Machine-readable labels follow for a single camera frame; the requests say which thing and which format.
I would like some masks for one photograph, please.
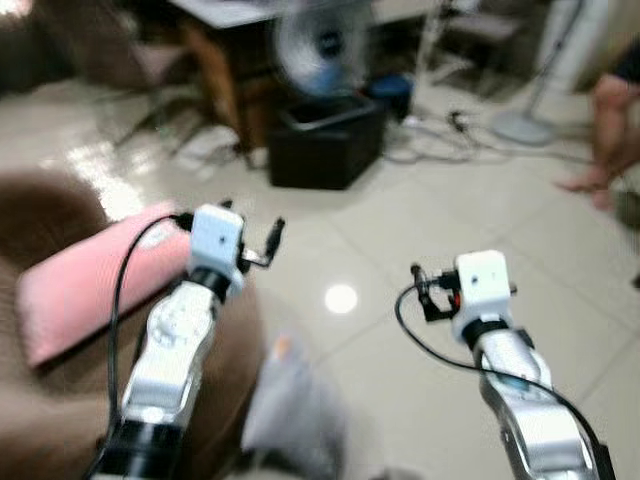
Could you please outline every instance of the pink cushion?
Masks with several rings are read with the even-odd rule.
[[[174,213],[171,203],[151,207],[22,275],[17,309],[29,365],[56,357],[108,323],[116,277],[129,245],[151,221],[170,213]],[[188,256],[188,234],[169,221],[145,235],[127,267],[121,312],[180,275]]]

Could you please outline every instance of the black storage box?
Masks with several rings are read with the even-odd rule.
[[[344,190],[382,152],[386,113],[363,97],[298,105],[269,135],[269,172],[277,187]]]

